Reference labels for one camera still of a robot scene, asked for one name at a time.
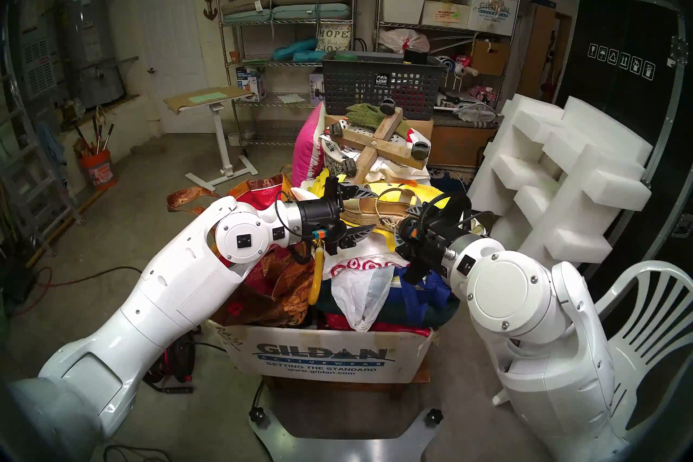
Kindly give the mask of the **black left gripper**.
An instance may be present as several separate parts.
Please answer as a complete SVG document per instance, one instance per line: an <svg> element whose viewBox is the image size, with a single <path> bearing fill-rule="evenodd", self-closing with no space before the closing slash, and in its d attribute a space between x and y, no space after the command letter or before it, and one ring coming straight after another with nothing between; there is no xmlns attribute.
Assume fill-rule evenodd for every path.
<svg viewBox="0 0 693 462"><path fill-rule="evenodd" d="M339 184L336 177L327 177L323 197L297 201L302 221L302 235L307 238L314 231L323 231L323 241L329 255L335 255L338 249L356 247L376 229L377 225L347 227L341 220L344 201L375 197L376 193L365 186Z"/></svg>

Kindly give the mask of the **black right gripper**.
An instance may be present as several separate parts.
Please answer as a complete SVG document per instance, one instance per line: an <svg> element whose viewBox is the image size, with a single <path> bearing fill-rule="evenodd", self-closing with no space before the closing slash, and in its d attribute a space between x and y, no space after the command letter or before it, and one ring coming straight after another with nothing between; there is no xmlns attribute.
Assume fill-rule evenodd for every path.
<svg viewBox="0 0 693 462"><path fill-rule="evenodd" d="M416 285L431 271L443 273L446 250L468 231L459 228L471 216L467 195L439 195L431 202L409 205L396 227L396 253L409 262L404 282Z"/></svg>

